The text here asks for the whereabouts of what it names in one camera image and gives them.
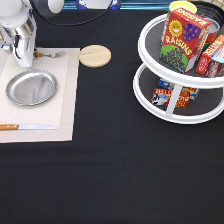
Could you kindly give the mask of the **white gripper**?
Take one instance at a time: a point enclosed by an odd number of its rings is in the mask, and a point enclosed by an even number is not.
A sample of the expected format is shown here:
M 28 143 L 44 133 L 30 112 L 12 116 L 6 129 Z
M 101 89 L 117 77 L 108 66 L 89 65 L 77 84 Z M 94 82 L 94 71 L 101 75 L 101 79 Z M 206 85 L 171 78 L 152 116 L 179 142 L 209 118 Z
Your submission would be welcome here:
M 35 48 L 36 22 L 31 11 L 0 17 L 0 47 L 13 53 L 21 67 L 31 67 Z

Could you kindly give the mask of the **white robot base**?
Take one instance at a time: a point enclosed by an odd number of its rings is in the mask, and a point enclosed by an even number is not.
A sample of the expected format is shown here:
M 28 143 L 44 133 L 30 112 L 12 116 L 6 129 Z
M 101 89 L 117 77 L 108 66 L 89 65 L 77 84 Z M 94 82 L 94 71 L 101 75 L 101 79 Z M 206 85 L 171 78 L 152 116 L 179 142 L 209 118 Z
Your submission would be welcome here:
M 121 0 L 76 0 L 78 9 L 118 9 L 121 6 Z

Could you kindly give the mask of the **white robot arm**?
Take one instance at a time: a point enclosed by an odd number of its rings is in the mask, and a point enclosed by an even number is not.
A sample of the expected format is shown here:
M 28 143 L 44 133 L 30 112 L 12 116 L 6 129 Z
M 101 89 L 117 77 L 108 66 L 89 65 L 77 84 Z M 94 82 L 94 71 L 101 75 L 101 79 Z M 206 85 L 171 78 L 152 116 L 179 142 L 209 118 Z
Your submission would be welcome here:
M 31 67 L 37 31 L 33 11 L 52 17 L 63 6 L 64 0 L 0 0 L 0 48 L 13 53 L 21 67 Z

